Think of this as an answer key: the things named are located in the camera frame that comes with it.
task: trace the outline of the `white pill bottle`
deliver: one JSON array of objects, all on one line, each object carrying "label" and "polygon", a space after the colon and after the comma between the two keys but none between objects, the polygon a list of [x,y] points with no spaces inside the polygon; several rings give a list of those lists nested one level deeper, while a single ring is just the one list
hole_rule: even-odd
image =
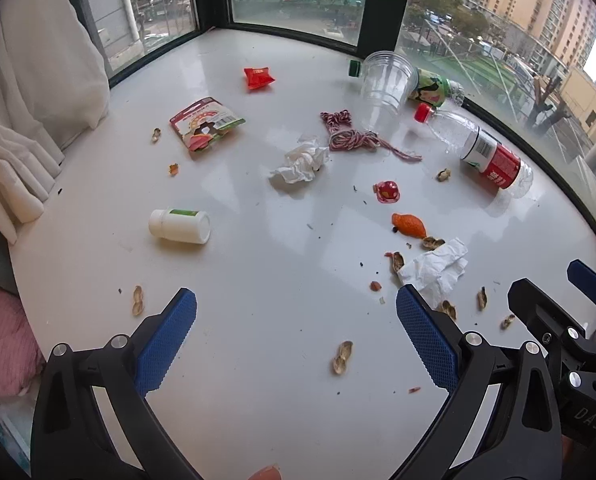
[{"label": "white pill bottle", "polygon": [[205,244],[211,234],[211,224],[204,211],[156,209],[148,219],[148,230],[155,237],[174,242]]}]

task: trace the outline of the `red packet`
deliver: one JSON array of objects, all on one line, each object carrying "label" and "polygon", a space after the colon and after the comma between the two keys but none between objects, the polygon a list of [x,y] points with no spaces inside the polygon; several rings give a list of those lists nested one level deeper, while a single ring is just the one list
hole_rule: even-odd
[{"label": "red packet", "polygon": [[273,83],[275,79],[269,75],[269,67],[265,68],[246,68],[247,85],[249,90],[255,90]]},{"label": "red packet", "polygon": [[205,97],[169,119],[169,123],[190,152],[204,150],[238,124],[244,123],[213,97]]}]

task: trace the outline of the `curtain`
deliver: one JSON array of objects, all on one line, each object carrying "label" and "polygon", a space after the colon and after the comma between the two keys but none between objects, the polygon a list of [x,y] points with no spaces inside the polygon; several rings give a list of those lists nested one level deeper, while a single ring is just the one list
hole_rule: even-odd
[{"label": "curtain", "polygon": [[106,115],[102,56],[68,0],[0,1],[0,232],[42,215],[65,148]]}]

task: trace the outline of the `white tissue paper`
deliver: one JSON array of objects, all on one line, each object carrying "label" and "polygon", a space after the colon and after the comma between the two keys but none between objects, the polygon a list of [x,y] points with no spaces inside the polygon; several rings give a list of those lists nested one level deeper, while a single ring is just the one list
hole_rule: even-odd
[{"label": "white tissue paper", "polygon": [[282,175],[287,184],[300,180],[311,182],[316,171],[329,160],[329,147],[320,146],[318,139],[305,140],[300,146],[284,155],[286,166],[271,172],[271,176]]},{"label": "white tissue paper", "polygon": [[411,283],[431,308],[436,308],[464,274],[467,246],[458,238],[448,241],[435,251],[421,254],[403,266],[398,275],[403,285]]}]

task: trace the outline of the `metal bolt head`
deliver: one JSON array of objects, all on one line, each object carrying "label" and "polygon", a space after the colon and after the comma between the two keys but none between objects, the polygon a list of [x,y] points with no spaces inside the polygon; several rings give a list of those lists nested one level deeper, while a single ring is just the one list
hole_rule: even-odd
[{"label": "metal bolt head", "polygon": [[128,343],[128,339],[126,335],[117,335],[116,337],[114,337],[113,339],[111,339],[111,346],[113,348],[124,348],[127,343]]},{"label": "metal bolt head", "polygon": [[53,355],[60,357],[66,353],[66,345],[64,343],[60,343],[59,345],[55,345],[53,347]]},{"label": "metal bolt head", "polygon": [[469,332],[464,338],[465,341],[472,346],[479,346],[482,344],[480,334],[476,334],[475,332]]},{"label": "metal bolt head", "polygon": [[582,379],[580,378],[577,372],[570,372],[569,383],[571,383],[571,386],[573,386],[574,388],[579,388],[580,383],[582,383]]},{"label": "metal bolt head", "polygon": [[524,347],[530,354],[537,354],[540,351],[540,347],[533,341],[528,341],[527,344],[524,345]]}]

